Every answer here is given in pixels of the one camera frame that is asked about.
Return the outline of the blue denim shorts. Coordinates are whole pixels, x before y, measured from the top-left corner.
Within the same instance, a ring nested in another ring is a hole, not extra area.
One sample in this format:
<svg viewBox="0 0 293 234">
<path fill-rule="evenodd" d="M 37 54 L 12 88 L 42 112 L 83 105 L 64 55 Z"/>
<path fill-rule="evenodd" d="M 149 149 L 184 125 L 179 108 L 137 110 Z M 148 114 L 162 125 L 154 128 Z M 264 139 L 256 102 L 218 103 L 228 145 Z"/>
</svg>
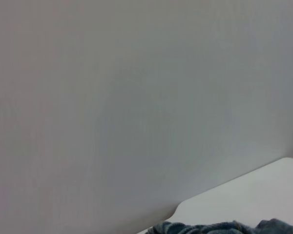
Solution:
<svg viewBox="0 0 293 234">
<path fill-rule="evenodd" d="M 261 220 L 252 228 L 237 221 L 209 225 L 186 225 L 164 221 L 145 234 L 293 234 L 293 226 L 278 219 Z"/>
</svg>

